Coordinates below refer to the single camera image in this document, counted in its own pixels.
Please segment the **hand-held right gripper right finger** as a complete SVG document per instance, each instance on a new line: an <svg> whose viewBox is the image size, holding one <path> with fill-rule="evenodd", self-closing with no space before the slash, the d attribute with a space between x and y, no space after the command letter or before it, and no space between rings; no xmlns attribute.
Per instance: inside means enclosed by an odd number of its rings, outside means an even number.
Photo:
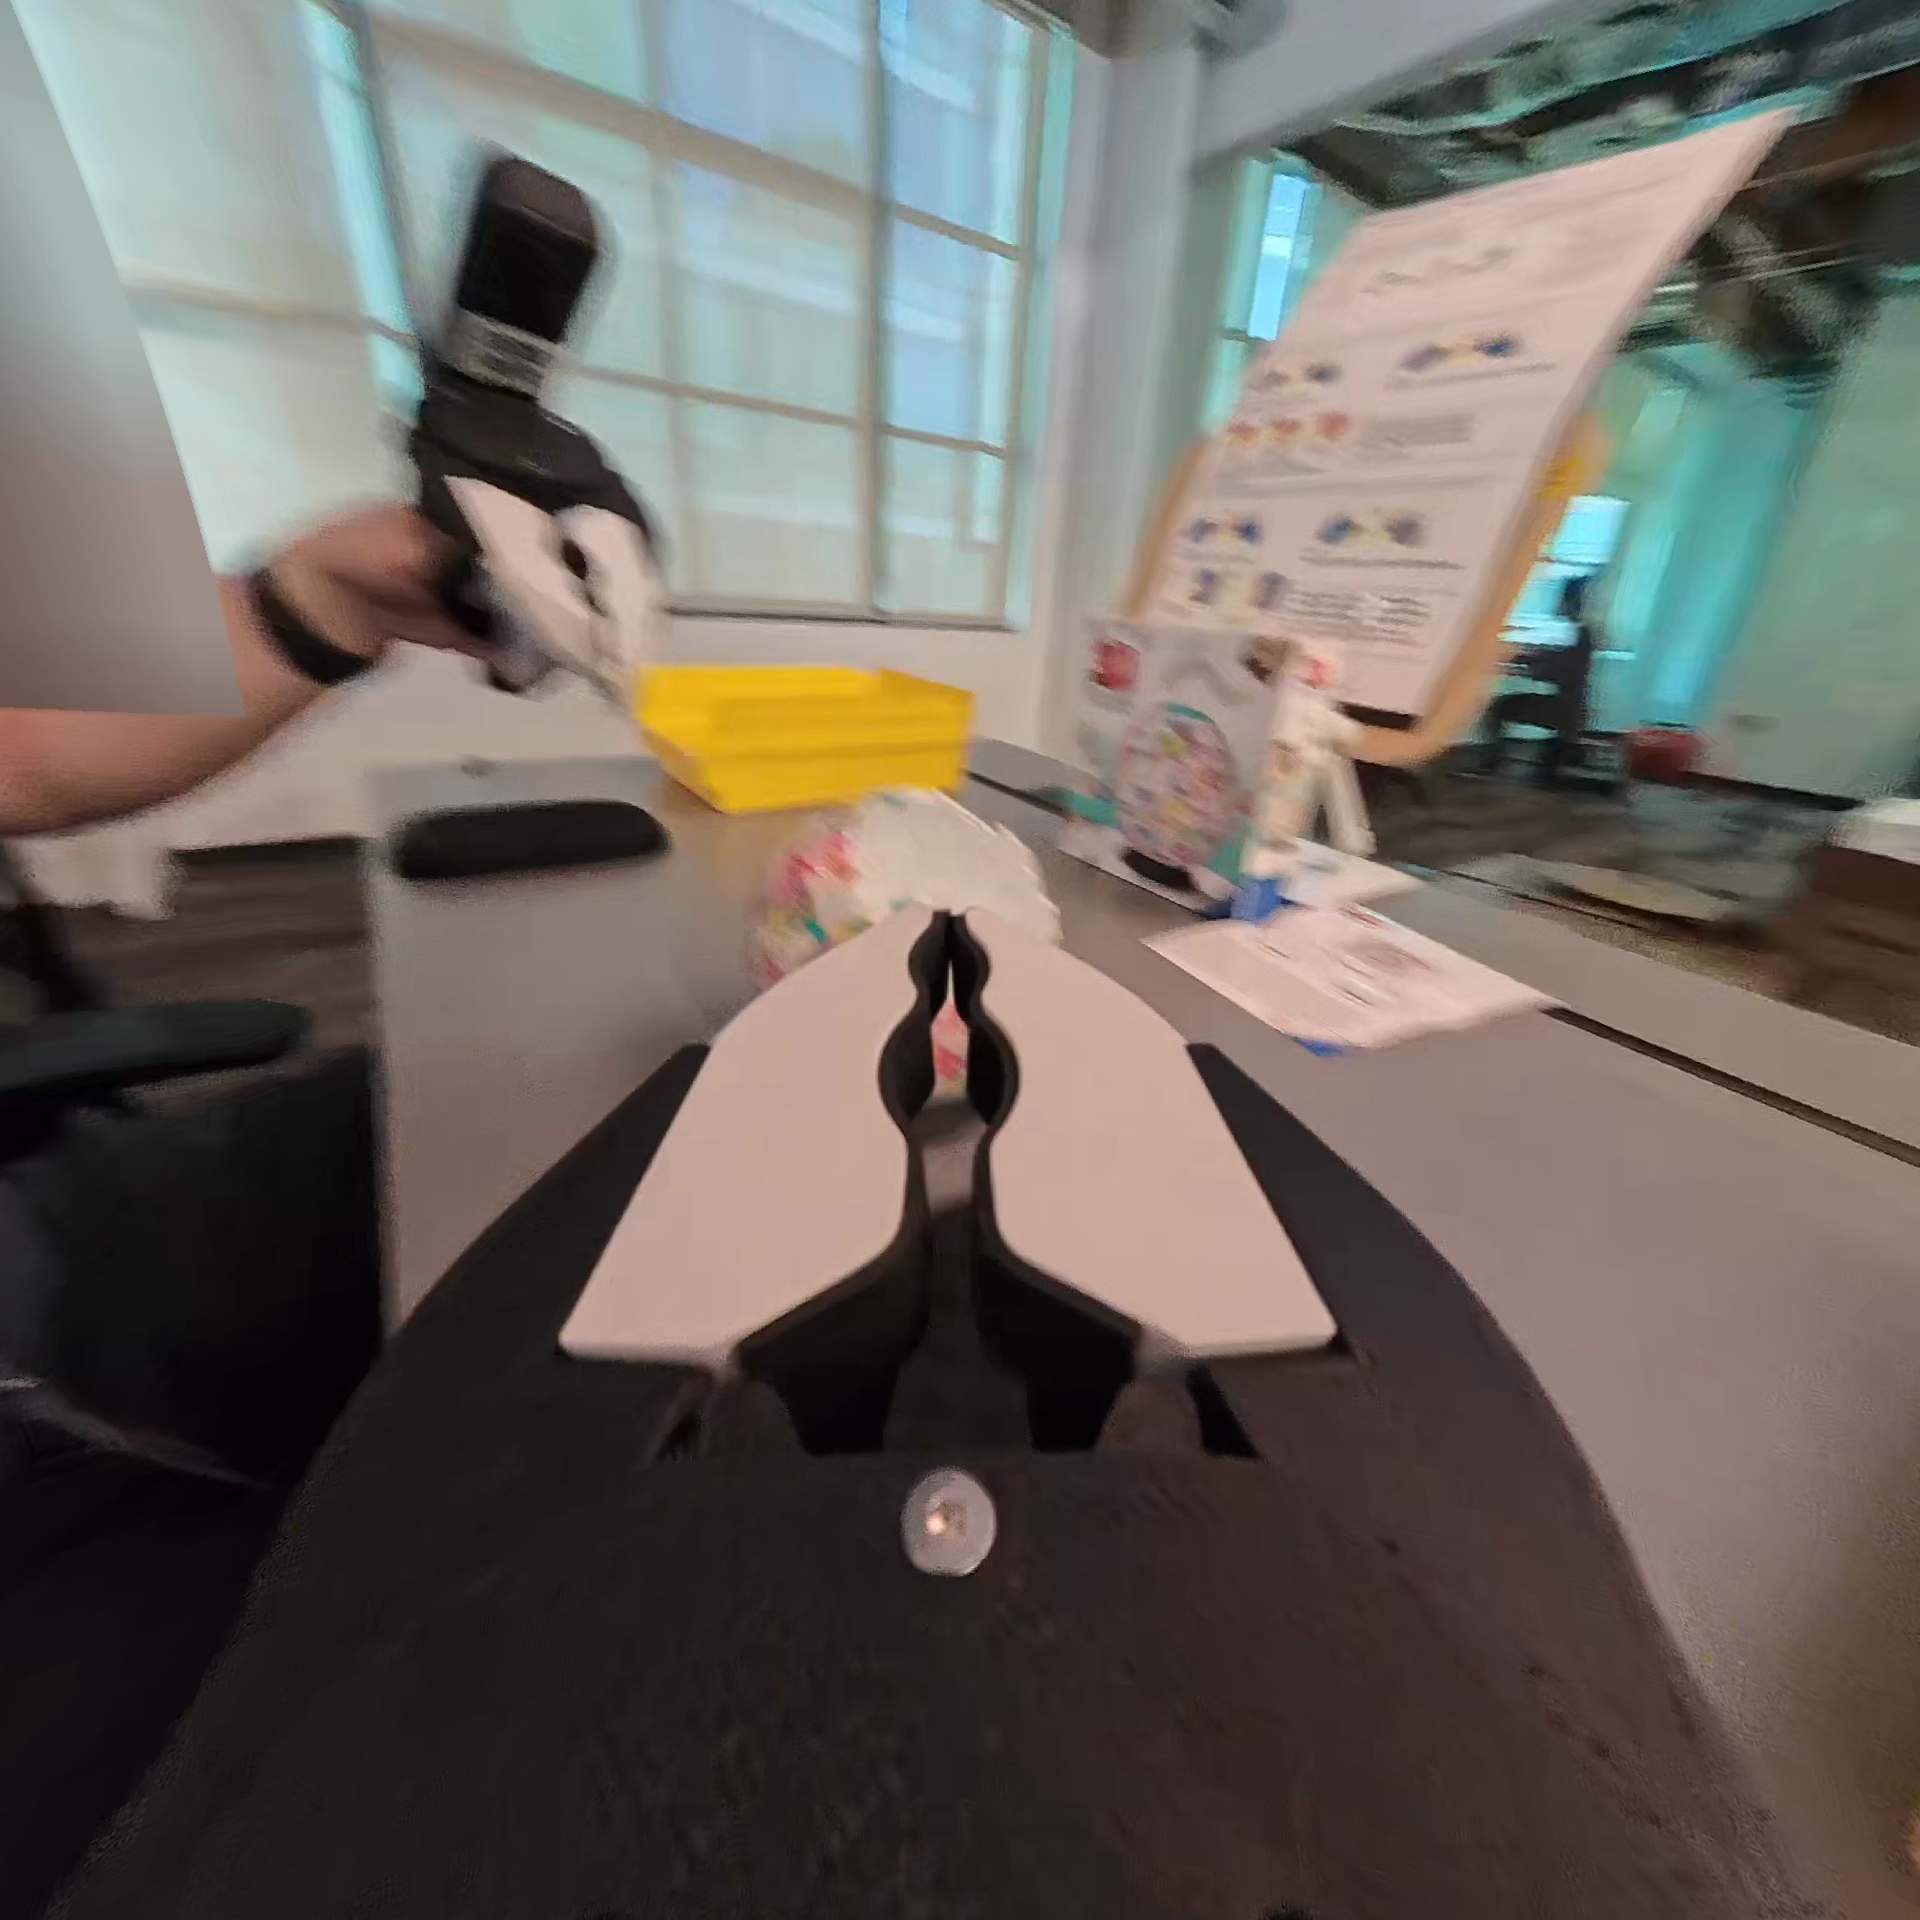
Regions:
<svg viewBox="0 0 1920 1920"><path fill-rule="evenodd" d="M1333 1309L1177 1025L998 917L954 917L948 958L978 1219L1010 1279L1150 1363L1333 1347Z"/></svg>

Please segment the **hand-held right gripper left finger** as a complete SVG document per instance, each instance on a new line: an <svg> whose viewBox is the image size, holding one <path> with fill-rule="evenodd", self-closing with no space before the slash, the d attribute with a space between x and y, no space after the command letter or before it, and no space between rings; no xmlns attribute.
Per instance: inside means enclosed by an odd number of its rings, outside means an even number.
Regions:
<svg viewBox="0 0 1920 1920"><path fill-rule="evenodd" d="M907 1118L881 1070L931 1019L909 905L754 997L709 1045L560 1329L577 1359L734 1368L907 1219Z"/></svg>

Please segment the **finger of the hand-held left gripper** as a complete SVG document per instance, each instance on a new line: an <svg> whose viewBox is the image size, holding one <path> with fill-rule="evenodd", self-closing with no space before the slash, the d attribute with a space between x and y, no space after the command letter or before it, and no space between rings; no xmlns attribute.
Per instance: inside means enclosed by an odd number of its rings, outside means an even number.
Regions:
<svg viewBox="0 0 1920 1920"><path fill-rule="evenodd" d="M669 636L672 607L649 529L622 515L563 515L563 563L584 614L568 668L614 708L635 708Z"/></svg>
<svg viewBox="0 0 1920 1920"><path fill-rule="evenodd" d="M478 614L476 654L493 683L588 681L595 669L595 600L564 560L563 527L538 504L469 476L448 479L448 503L472 543L460 606Z"/></svg>

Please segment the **colourful puzzle ball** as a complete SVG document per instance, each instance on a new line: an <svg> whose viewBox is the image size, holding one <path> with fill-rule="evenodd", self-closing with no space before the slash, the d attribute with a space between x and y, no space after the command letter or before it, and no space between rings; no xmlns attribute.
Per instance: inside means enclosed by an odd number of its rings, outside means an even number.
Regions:
<svg viewBox="0 0 1920 1920"><path fill-rule="evenodd" d="M909 908L956 917L978 908L1043 943L1066 937L1021 838L942 791L896 787L828 812L774 856L749 928L749 980L768 991Z"/></svg>

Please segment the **person's left forearm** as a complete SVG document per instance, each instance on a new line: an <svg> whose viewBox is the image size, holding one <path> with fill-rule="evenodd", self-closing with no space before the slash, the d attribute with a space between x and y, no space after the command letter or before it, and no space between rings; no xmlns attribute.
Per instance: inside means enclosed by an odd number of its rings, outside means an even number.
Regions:
<svg viewBox="0 0 1920 1920"><path fill-rule="evenodd" d="M2 710L2 835L36 836L123 820L229 773L318 697L260 623L237 575L219 582L237 671L237 716Z"/></svg>

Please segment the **puzzle box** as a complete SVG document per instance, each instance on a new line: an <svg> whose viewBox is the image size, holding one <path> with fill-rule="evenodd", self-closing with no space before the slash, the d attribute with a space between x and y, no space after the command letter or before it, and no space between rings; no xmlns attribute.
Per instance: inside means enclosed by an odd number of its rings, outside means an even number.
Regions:
<svg viewBox="0 0 1920 1920"><path fill-rule="evenodd" d="M1227 910L1245 886L1242 849L1282 639L1122 616L1090 623L1074 721L1083 775L1064 848L1177 905ZM1291 875L1252 884L1305 900L1344 856L1355 855L1308 846Z"/></svg>

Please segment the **person's left hand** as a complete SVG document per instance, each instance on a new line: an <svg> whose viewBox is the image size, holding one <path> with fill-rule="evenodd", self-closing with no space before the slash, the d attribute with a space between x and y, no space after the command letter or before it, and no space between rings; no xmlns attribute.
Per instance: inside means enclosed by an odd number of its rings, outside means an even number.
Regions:
<svg viewBox="0 0 1920 1920"><path fill-rule="evenodd" d="M467 553L417 508L363 508L301 535L268 563L280 600L330 647L362 660L408 643L478 659L485 647L448 589Z"/></svg>

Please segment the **yellow plastic bin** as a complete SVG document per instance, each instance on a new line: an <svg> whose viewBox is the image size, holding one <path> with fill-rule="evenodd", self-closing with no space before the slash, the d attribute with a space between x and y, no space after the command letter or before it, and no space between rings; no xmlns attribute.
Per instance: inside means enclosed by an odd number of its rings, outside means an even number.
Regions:
<svg viewBox="0 0 1920 1920"><path fill-rule="evenodd" d="M884 668L672 663L635 681L632 718L672 784L746 816L958 787L977 694Z"/></svg>

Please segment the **black wrist rest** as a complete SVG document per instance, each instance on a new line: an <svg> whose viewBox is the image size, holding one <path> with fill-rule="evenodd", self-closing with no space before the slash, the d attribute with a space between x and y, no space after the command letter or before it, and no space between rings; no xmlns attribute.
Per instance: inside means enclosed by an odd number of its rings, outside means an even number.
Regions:
<svg viewBox="0 0 1920 1920"><path fill-rule="evenodd" d="M668 849L668 830L634 803L533 800L418 812L390 835L390 869L409 883L493 880L625 867Z"/></svg>

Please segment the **window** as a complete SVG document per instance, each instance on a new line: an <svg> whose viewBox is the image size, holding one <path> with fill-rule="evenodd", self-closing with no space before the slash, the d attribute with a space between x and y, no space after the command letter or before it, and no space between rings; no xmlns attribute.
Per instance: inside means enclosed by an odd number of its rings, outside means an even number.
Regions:
<svg viewBox="0 0 1920 1920"><path fill-rule="evenodd" d="M600 230L552 399L686 613L1027 609L1068 33L1028 5L312 5L376 319L448 317L485 157Z"/></svg>

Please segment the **instruction leaflet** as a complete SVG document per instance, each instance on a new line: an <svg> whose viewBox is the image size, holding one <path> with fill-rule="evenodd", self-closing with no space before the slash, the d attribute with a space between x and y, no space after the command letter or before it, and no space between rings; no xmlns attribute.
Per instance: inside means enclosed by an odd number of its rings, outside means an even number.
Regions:
<svg viewBox="0 0 1920 1920"><path fill-rule="evenodd" d="M1293 903L1269 884L1219 917L1144 943L1317 1054L1389 1048L1563 1007L1366 903Z"/></svg>

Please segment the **person's dark clothing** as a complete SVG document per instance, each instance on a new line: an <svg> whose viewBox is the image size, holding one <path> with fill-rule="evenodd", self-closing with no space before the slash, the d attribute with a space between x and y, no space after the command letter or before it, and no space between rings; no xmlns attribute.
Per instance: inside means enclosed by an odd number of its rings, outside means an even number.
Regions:
<svg viewBox="0 0 1920 1920"><path fill-rule="evenodd" d="M379 1284L356 1059L5 1165L5 1401L96 1447L300 1480L378 1356Z"/></svg>

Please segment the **office chair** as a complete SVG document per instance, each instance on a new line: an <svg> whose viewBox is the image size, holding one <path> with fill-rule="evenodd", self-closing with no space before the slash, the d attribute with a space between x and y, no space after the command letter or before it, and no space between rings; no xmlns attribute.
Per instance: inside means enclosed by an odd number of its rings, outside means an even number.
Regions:
<svg viewBox="0 0 1920 1920"><path fill-rule="evenodd" d="M308 1031L306 1011L274 999L149 1004L5 1024L5 1159L60 1134L77 1112L123 1111L142 1087L274 1064Z"/></svg>

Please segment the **instruction poster board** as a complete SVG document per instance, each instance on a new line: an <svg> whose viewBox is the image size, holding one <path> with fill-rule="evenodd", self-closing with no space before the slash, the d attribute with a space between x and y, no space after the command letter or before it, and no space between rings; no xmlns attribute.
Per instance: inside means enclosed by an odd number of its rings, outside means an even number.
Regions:
<svg viewBox="0 0 1920 1920"><path fill-rule="evenodd" d="M1139 614L1329 654L1418 764L1483 703L1501 631L1593 486L1584 409L1665 276L1797 107L1361 222L1168 499Z"/></svg>

